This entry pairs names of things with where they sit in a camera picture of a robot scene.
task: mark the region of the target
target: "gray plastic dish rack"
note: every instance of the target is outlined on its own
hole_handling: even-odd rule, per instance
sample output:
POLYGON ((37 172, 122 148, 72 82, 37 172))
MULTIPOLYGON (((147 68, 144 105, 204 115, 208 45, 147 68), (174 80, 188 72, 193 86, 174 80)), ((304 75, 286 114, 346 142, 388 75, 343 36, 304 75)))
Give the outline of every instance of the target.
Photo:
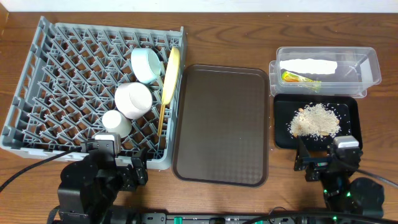
MULTIPOLYGON (((136 82, 130 55, 134 47, 150 47, 164 65, 172 47, 181 52, 180 74, 173 100, 165 110, 162 136, 157 124, 161 106, 160 78, 149 85, 154 103, 143 117, 132 121, 132 133, 122 139, 117 164, 147 147, 149 169, 171 165, 177 126, 178 96, 186 53, 186 36, 162 31, 82 24, 52 24, 41 17, 21 78, 8 112, 0 146, 25 158, 46 159, 105 132, 101 117, 115 108, 114 91, 122 83, 136 82)), ((58 161, 79 161, 73 152, 58 161)))

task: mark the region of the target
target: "white wall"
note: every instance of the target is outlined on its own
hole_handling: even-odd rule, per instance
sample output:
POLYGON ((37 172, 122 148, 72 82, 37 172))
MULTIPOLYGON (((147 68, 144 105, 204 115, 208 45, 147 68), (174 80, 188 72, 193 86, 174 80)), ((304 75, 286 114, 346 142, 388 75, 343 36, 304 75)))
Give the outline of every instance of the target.
POLYGON ((10 12, 398 12, 398 0, 0 0, 10 12))

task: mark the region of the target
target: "white cup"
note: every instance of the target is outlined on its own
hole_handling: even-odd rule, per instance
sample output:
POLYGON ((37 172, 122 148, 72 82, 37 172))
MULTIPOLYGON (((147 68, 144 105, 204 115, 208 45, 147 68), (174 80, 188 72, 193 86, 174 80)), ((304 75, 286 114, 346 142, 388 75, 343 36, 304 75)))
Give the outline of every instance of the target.
POLYGON ((152 107, 152 94, 141 83, 123 83, 114 94, 118 110, 129 119, 137 119, 152 107))
POLYGON ((104 116, 102 116, 102 123, 107 132, 117 133, 121 138, 129 135, 132 128, 131 121, 117 110, 107 111, 104 116))
POLYGON ((143 84, 150 84, 156 80, 160 75, 161 63, 152 49, 135 48, 131 52, 132 71, 143 84))

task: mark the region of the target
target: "wooden handle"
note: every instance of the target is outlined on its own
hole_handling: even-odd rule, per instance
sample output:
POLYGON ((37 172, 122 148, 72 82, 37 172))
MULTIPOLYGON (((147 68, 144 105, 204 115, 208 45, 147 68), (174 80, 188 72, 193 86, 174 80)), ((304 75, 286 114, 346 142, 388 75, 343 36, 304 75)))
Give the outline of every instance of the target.
POLYGON ((157 127, 157 135, 160 138, 160 135, 162 134, 162 128, 163 128, 163 120, 164 120, 164 111, 166 109, 166 105, 162 105, 160 107, 160 112, 159 112, 159 126, 157 127))

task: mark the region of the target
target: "tray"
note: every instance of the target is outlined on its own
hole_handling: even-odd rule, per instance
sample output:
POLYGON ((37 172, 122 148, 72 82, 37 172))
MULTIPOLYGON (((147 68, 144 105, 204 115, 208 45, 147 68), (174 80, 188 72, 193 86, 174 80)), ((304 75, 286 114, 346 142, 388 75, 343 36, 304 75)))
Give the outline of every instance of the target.
MULTIPOLYGON (((359 147, 362 149, 358 105, 354 98, 295 94, 278 94, 274 98, 275 143, 278 147, 297 149, 297 140, 287 128, 295 116, 295 111, 304 108, 305 105, 311 105, 311 103, 322 103, 329 110, 333 110, 337 116, 340 115, 341 131, 336 136, 352 135, 359 141, 359 147)), ((309 151, 325 151, 326 147, 333 142, 333 138, 330 136, 317 141, 304 136, 302 140, 309 151)))
POLYGON ((267 82, 257 69, 185 70, 172 166, 179 179, 248 187, 266 181, 267 82))
MULTIPOLYGON (((152 48, 167 64, 172 47, 181 51, 180 73, 184 67, 186 37, 180 31, 161 31, 83 24, 53 25, 40 18, 32 47, 22 70, 8 112, 0 145, 26 158, 45 159, 80 145, 105 131, 101 117, 115 108, 114 91, 122 83, 135 82, 130 54, 135 47, 152 48)), ((164 68, 161 79, 164 79, 164 68)), ((165 110, 159 140, 160 93, 162 82, 149 85, 154 104, 143 117, 132 122, 133 133, 122 139, 119 165, 131 163, 139 149, 149 149, 150 169, 171 165, 180 79, 174 98, 165 110)), ((74 152, 59 161, 82 160, 74 152)))

